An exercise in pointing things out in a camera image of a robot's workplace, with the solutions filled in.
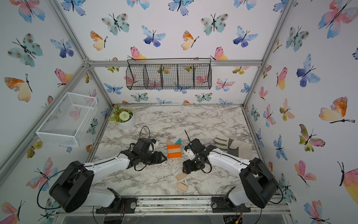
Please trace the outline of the natural wood rectangular block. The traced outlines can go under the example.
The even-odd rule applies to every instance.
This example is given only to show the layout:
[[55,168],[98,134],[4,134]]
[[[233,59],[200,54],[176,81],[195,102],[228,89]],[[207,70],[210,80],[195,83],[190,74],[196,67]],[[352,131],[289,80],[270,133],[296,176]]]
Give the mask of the natural wood rectangular block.
[[180,148],[168,149],[168,150],[167,150],[167,153],[168,153],[168,154],[181,153],[181,149],[180,149]]

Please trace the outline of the orange rectangular block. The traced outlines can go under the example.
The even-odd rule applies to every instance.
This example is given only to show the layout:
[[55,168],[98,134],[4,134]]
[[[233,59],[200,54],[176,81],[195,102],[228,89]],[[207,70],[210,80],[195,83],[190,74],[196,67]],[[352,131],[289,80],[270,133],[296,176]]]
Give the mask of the orange rectangular block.
[[178,152],[178,153],[168,153],[168,158],[181,158],[182,157],[182,153]]
[[168,149],[168,150],[171,150],[171,149],[181,149],[181,145],[180,145],[180,144],[168,145],[168,146],[167,146],[167,149]]

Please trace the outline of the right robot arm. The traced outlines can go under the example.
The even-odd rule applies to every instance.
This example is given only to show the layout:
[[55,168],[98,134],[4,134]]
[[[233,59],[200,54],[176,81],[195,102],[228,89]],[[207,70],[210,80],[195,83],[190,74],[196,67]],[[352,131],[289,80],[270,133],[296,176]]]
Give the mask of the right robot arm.
[[213,145],[204,146],[198,139],[194,139],[184,148],[188,160],[183,162],[183,173],[191,174],[195,171],[203,171],[208,164],[220,167],[229,173],[236,175],[241,180],[241,187],[233,187],[227,194],[212,199],[214,212],[233,211],[241,205],[252,203],[263,209],[270,202],[279,189],[278,182],[271,174],[263,161],[259,158],[252,160],[241,159],[223,152]]

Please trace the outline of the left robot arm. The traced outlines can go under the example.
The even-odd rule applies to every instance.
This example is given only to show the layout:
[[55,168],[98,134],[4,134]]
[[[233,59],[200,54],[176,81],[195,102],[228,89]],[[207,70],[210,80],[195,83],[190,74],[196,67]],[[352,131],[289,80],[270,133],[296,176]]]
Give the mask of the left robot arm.
[[93,163],[74,161],[60,172],[59,178],[49,190],[50,196],[66,213],[80,207],[97,208],[101,213],[118,213],[125,211],[125,200],[112,188],[96,189],[93,182],[112,173],[161,164],[167,157],[156,151],[158,142],[155,139],[140,138],[130,144],[129,149],[115,156]]

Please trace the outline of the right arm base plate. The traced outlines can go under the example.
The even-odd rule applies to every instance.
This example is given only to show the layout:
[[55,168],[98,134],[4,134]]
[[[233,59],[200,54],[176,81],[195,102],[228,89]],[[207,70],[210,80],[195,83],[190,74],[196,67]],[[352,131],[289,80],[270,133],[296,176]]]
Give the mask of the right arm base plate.
[[225,196],[211,197],[211,208],[213,213],[251,212],[251,209],[245,204],[234,205],[229,198]]

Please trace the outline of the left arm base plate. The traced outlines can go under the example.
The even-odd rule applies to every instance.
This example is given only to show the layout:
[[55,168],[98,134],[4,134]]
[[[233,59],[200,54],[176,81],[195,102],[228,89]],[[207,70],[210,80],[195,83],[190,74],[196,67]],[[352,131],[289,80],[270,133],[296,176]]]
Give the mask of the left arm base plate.
[[109,207],[96,209],[96,214],[134,214],[138,199],[136,197],[116,198]]

